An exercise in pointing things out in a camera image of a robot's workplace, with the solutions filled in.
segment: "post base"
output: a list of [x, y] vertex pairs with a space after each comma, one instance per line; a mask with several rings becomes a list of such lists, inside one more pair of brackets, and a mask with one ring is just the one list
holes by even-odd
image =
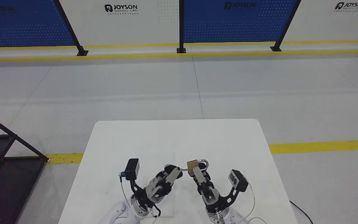
[[177, 53], [178, 53], [178, 54], [186, 53], [186, 49], [185, 49], [185, 48], [182, 48], [182, 49], [177, 48]]
[[88, 50], [84, 50], [82, 52], [78, 52], [77, 56], [87, 56]]
[[273, 52], [281, 52], [282, 50], [280, 48], [275, 48], [274, 46], [270, 47]]

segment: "black cable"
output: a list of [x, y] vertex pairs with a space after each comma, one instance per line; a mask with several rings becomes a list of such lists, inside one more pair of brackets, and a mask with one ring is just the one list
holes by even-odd
[[307, 216], [307, 218], [309, 219], [309, 221], [311, 222], [311, 224], [313, 224], [311, 218], [302, 210], [300, 209], [295, 203], [293, 203], [292, 201], [290, 201], [291, 204], [293, 204], [296, 208], [298, 208], [301, 212], [303, 212], [303, 214], [305, 214]]
[[162, 211], [156, 206], [156, 204], [154, 204], [154, 207], [157, 209], [158, 211], [158, 215], [157, 216], [154, 216], [154, 218], [157, 218], [157, 217], [160, 217], [161, 214], [162, 214]]

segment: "white table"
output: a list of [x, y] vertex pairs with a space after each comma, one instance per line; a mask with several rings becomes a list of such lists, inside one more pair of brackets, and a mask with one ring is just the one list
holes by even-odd
[[[222, 196], [231, 190], [228, 174], [239, 170], [250, 181], [256, 196], [252, 215], [268, 224], [297, 224], [286, 191], [272, 159], [260, 124], [254, 119], [142, 120], [96, 123], [61, 215], [60, 224], [97, 224], [123, 200], [118, 173], [129, 158], [139, 158], [138, 185], [172, 163], [186, 167], [194, 159], [209, 161], [208, 173]], [[130, 185], [124, 180], [127, 197]], [[242, 215], [253, 206], [248, 188], [232, 205]], [[159, 223], [210, 223], [194, 181], [187, 173], [170, 195], [158, 204]], [[146, 218], [142, 223], [152, 223]]]

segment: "joyson logo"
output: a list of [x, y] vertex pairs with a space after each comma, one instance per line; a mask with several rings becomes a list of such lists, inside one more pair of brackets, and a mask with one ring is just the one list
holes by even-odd
[[357, 12], [358, 2], [339, 2], [335, 7], [335, 12]]
[[225, 2], [224, 10], [240, 11], [252, 10], [256, 7], [256, 2]]
[[138, 15], [137, 4], [106, 4], [105, 10], [108, 15]]

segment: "white panel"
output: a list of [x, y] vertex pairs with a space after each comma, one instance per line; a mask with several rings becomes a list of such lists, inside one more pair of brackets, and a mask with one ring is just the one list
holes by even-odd
[[[61, 3], [82, 45], [178, 42], [178, 0], [62, 0]], [[125, 12], [114, 9], [106, 12], [106, 4], [112, 8], [137, 5], [138, 11], [118, 15]]]
[[303, 0], [284, 40], [357, 40], [358, 7], [336, 10], [339, 2]]

